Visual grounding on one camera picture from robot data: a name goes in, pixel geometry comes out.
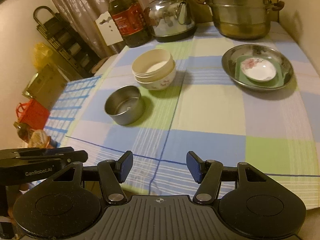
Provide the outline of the white chair back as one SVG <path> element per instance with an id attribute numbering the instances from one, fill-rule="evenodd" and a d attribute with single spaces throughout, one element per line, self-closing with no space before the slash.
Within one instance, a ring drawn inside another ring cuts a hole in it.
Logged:
<path id="1" fill-rule="evenodd" d="M 116 43 L 122 42 L 123 38 L 113 20 L 110 13 L 106 11 L 101 14 L 96 20 L 95 23 L 99 29 L 105 43 L 110 46 Z"/>

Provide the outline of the green square plastic plate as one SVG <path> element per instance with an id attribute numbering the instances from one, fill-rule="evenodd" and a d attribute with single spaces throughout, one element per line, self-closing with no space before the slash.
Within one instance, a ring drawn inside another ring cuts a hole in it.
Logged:
<path id="1" fill-rule="evenodd" d="M 263 59 L 267 59 L 268 61 L 270 61 L 271 63 L 274 64 L 276 70 L 277 70 L 277 74 L 276 77 L 274 79 L 272 79 L 271 81 L 268 82 L 257 82 L 257 81 L 253 81 L 249 78 L 247 78 L 243 72 L 240 69 L 240 63 L 249 58 L 249 57 L 257 57 L 257 56 L 241 56 L 236 60 L 236 67 L 235 67 L 235 78 L 236 80 L 240 81 L 241 83 L 244 83 L 246 85 L 250 85 L 250 86 L 254 86 L 254 87 L 260 87 L 260 88 L 278 88 L 280 86 L 282 86 L 284 84 L 284 78 L 283 78 L 283 74 L 281 71 L 281 67 L 280 64 L 277 63 L 276 61 L 274 61 L 274 59 L 272 58 L 268 58 L 268 57 L 259 57 L 259 58 L 263 58 Z"/>

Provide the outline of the large stainless steel dish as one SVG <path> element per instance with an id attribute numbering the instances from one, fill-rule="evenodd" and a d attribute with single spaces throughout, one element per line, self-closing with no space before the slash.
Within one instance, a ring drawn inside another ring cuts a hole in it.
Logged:
<path id="1" fill-rule="evenodd" d="M 254 87 L 250 85 L 246 85 L 236 80 L 235 78 L 235 67 L 236 60 L 241 56 L 257 56 L 257 57 L 268 57 L 274 59 L 277 63 L 280 64 L 281 71 L 284 78 L 284 84 L 278 88 L 260 88 Z M 226 51 L 222 57 L 222 66 L 225 72 L 229 75 L 229 77 L 235 81 L 236 83 L 249 88 L 251 90 L 259 90 L 259 91 L 272 91 L 278 90 L 285 87 L 294 75 L 292 65 L 290 61 L 280 52 L 266 46 L 261 46 L 258 44 L 242 44 L 239 46 L 235 46 L 230 50 Z"/>

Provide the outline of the floral white ceramic saucer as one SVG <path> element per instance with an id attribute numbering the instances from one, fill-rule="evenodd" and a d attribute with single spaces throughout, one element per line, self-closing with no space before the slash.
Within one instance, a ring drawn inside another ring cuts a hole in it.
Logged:
<path id="1" fill-rule="evenodd" d="M 273 63 L 259 57 L 249 57 L 240 63 L 243 74 L 257 82 L 268 82 L 276 77 L 277 70 Z"/>

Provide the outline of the checkered pastel tablecloth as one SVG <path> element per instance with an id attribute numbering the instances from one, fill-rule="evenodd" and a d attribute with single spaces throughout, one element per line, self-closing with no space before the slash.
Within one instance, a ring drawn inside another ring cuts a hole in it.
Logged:
<path id="1" fill-rule="evenodd" d="M 226 166 L 245 161 L 298 195 L 306 207 L 319 206 L 319 76 L 303 51 L 273 22 L 258 41 L 286 56 L 295 71 L 288 86 L 259 93 L 234 84 L 221 57 L 237 46 L 212 24 L 199 25 L 184 41 L 124 48 L 102 76 L 70 82 L 52 109 L 45 131 L 60 145 L 88 153 L 87 165 L 134 155 L 124 184 L 142 194 L 189 194 L 197 189 L 186 154 Z M 177 68 L 162 91 L 141 89 L 146 109 L 130 126 L 105 113 L 115 90 L 135 85 L 131 64 L 142 53 L 163 48 Z"/>

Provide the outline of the stacked stainless steel steamer pot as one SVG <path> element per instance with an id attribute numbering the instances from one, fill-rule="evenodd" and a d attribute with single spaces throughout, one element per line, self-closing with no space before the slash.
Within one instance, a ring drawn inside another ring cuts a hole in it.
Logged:
<path id="1" fill-rule="evenodd" d="M 271 11 L 280 11 L 285 3 L 271 0 L 195 0 L 212 11 L 214 26 L 234 40 L 257 40 L 271 29 Z"/>

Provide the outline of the cardboard box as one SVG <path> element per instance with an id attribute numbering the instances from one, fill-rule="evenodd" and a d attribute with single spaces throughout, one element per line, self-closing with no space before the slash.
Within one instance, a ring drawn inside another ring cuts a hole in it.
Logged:
<path id="1" fill-rule="evenodd" d="M 51 110 L 66 86 L 67 80 L 59 69 L 47 64 L 31 78 L 22 95 Z"/>

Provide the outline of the black metal rack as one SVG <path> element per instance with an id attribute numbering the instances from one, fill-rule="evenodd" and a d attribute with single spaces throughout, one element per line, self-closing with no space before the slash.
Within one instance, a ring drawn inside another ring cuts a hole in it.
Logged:
<path id="1" fill-rule="evenodd" d="M 52 18 L 44 23 L 41 22 L 38 18 L 41 10 L 48 11 Z M 33 18 L 40 34 L 81 77 L 88 78 L 94 75 L 92 69 L 101 58 L 60 13 L 54 13 L 47 6 L 40 6 L 34 10 Z"/>

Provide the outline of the cooking oil bottle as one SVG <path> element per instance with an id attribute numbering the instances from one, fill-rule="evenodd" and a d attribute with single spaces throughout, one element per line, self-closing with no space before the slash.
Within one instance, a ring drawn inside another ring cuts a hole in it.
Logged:
<path id="1" fill-rule="evenodd" d="M 152 35 L 138 0 L 109 0 L 108 12 L 130 48 L 148 43 Z"/>

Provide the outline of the white ceramic rice bowl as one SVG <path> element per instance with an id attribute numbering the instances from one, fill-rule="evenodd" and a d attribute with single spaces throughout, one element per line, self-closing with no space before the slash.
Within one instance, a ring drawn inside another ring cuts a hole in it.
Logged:
<path id="1" fill-rule="evenodd" d="M 174 65 L 171 72 L 167 76 L 161 79 L 145 82 L 145 81 L 140 81 L 138 77 L 135 77 L 135 80 L 140 86 L 142 86 L 147 90 L 164 90 L 171 85 L 175 76 L 176 76 L 176 66 Z"/>

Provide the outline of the small stainless steel bowl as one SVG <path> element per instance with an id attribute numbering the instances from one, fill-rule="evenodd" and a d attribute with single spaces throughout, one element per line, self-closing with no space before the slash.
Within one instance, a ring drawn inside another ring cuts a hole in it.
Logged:
<path id="1" fill-rule="evenodd" d="M 143 115 L 145 103 L 138 87 L 124 86 L 107 98 L 104 110 L 117 124 L 125 126 Z"/>

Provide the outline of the yellow plastic bag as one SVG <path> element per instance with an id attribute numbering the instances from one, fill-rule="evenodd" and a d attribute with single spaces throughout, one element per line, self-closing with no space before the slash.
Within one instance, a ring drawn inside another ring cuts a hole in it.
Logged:
<path id="1" fill-rule="evenodd" d="M 53 64 L 53 51 L 44 43 L 37 43 L 33 48 L 33 65 L 37 71 L 41 71 L 46 65 Z"/>

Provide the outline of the red paper bag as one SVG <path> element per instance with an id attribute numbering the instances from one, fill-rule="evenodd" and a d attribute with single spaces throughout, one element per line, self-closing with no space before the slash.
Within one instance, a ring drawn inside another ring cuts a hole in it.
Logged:
<path id="1" fill-rule="evenodd" d="M 16 107 L 17 121 L 28 124 L 32 129 L 43 129 L 50 115 L 50 111 L 35 99 L 19 103 Z"/>

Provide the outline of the stainless steel kettle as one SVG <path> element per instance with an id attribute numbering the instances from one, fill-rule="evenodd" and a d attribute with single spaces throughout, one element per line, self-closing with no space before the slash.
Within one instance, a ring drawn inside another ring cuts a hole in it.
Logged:
<path id="1" fill-rule="evenodd" d="M 158 42 L 182 40 L 196 30 L 187 0 L 154 0 L 145 8 L 144 15 Z"/>

